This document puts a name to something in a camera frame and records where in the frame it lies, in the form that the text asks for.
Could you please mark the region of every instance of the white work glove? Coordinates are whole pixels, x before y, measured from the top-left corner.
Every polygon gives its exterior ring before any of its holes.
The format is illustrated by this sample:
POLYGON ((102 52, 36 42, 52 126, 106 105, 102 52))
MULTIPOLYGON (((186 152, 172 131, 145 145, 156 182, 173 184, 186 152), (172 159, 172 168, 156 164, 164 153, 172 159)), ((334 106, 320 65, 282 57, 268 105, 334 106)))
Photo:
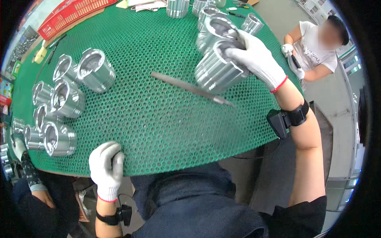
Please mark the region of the white work glove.
POLYGON ((98 197, 106 202, 117 200, 123 177, 123 161, 124 154, 120 152, 120 144, 115 141, 98 146, 90 154, 90 176, 98 185, 98 197))
POLYGON ((298 69, 296 67, 296 65, 294 64, 294 61, 292 61, 291 56, 287 58, 287 61, 288 61, 288 66, 290 67, 292 72, 294 72, 294 74, 298 77, 298 79, 304 79, 304 76, 306 75, 306 73, 301 68, 298 69))
POLYGON ((294 50, 294 47, 290 44, 284 44, 282 45, 282 54, 285 56, 285 58, 292 55, 292 51, 294 50))
POLYGON ((22 142, 20 138, 15 137, 14 138, 14 143, 16 146, 12 144, 12 149, 14 152, 14 155, 21 161, 22 154, 26 151, 25 145, 22 142))
POLYGON ((243 30, 238 32, 245 40, 247 50, 229 48, 225 51, 226 55, 244 64, 274 93, 286 81, 286 74, 260 39, 243 30))

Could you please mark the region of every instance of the green mesh mat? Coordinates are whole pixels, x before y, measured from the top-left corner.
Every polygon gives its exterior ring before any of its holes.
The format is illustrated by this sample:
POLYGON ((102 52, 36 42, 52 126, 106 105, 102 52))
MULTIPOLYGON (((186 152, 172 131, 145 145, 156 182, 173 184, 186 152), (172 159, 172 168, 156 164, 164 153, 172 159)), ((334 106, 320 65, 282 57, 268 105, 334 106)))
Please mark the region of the green mesh mat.
MULTIPOLYGON (((224 10, 231 6, 228 0, 224 10)), ((59 56, 71 55, 78 63, 90 47, 105 52, 117 78, 104 94, 80 87, 86 94, 85 111, 80 118, 65 122, 78 136, 74 155, 49 157, 45 151, 31 151, 33 164, 55 173, 89 176, 91 151, 104 142, 117 141, 125 154, 125 176, 153 174, 218 161, 276 139, 266 115, 279 106, 254 76, 223 94, 236 108, 149 76, 157 71, 195 84, 194 69, 202 56, 195 46, 197 18, 191 11, 190 7, 184 19, 172 19, 165 9, 136 13, 113 5, 68 31, 38 81, 53 85, 59 56)), ((235 12, 247 15, 251 11, 235 12)), ((230 19, 238 27, 244 21, 236 16, 230 19)), ((257 37, 300 88, 267 25, 257 37)), ((33 53, 21 66, 14 86, 13 116, 34 125, 32 86, 42 63, 32 64, 32 57, 33 53)))

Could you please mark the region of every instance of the white t-shirt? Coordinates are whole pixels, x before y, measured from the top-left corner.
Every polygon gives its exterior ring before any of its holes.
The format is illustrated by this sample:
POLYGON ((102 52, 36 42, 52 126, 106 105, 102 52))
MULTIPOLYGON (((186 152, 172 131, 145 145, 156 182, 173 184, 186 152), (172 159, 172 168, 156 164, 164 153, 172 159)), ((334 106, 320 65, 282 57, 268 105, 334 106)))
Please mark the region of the white t-shirt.
MULTIPOLYGON (((319 49, 318 27, 309 21, 299 22, 302 38, 294 43, 296 51, 295 58, 304 71, 312 70, 319 64, 325 65, 329 70, 335 72, 337 67, 336 53, 334 50, 319 49)), ((300 80, 303 91, 307 82, 300 80)))

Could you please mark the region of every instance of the red plastic basket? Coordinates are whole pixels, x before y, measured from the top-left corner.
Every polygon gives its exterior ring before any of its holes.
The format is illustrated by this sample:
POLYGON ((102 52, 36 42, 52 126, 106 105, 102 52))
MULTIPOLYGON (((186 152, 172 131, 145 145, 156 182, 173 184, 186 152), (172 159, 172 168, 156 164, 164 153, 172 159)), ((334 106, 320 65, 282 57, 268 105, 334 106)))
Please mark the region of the red plastic basket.
POLYGON ((49 40, 76 20, 116 3, 118 0, 67 0, 62 2, 41 24, 37 32, 49 40))

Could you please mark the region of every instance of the woman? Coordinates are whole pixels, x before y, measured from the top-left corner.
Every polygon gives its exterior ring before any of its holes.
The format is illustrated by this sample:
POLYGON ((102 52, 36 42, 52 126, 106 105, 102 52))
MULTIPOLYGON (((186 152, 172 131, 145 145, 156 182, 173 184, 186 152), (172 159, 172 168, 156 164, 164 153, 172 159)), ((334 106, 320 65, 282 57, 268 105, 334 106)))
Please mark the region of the woman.
POLYGON ((302 90, 307 82, 315 81, 334 73, 337 66, 335 49, 349 42, 344 23, 336 16, 329 16, 322 25, 299 22, 284 37, 283 55, 288 65, 299 78, 302 90), (297 68, 291 55, 294 55, 301 68, 297 68))

